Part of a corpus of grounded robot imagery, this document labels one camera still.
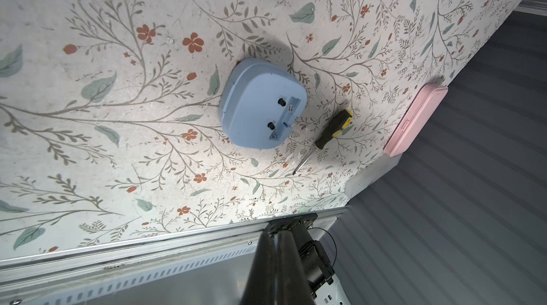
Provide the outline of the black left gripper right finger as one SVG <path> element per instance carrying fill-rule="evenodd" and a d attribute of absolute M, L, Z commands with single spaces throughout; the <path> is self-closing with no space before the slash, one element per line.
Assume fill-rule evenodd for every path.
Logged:
<path fill-rule="evenodd" d="M 292 233 L 276 235 L 276 303 L 314 304 Z"/>

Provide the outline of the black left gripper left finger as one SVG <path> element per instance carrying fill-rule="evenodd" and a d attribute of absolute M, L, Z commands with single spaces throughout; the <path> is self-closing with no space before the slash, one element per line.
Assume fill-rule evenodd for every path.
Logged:
<path fill-rule="evenodd" d="M 240 304 L 276 304 L 276 258 L 274 240 L 263 232 Z"/>

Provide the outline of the black yellow screwdriver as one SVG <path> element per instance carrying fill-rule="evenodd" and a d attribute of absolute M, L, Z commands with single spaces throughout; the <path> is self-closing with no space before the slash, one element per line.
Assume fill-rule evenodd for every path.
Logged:
<path fill-rule="evenodd" d="M 330 123 L 326 126 L 320 136 L 313 143 L 312 148 L 304 155 L 302 160 L 296 166 L 292 175 L 296 175 L 297 172 L 307 163 L 309 158 L 316 152 L 324 149 L 327 143 L 329 143 L 338 134 L 343 132 L 350 124 L 353 118 L 353 113 L 349 109 L 343 109 L 333 116 Z"/>

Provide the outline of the light blue alarm clock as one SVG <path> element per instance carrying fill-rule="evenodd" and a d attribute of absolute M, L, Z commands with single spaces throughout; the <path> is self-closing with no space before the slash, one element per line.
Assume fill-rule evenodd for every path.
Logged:
<path fill-rule="evenodd" d="M 273 149 L 288 138 L 306 104 L 306 89 L 294 76 L 268 61 L 247 58 L 226 83 L 219 119 L 233 144 Z"/>

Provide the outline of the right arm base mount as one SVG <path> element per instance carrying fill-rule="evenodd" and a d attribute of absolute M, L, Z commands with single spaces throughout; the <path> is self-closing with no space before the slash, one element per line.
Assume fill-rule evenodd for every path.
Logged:
<path fill-rule="evenodd" d="M 332 304 L 334 293 L 339 288 L 333 269 L 335 259 L 330 259 L 318 239 L 312 238 L 310 231 L 317 229 L 324 234 L 328 231 L 315 225 L 319 215 L 315 212 L 274 219 L 266 225 L 264 234 L 275 239 L 282 232 L 292 234 L 299 262 L 311 291 L 313 300 L 323 299 L 323 303 Z"/>

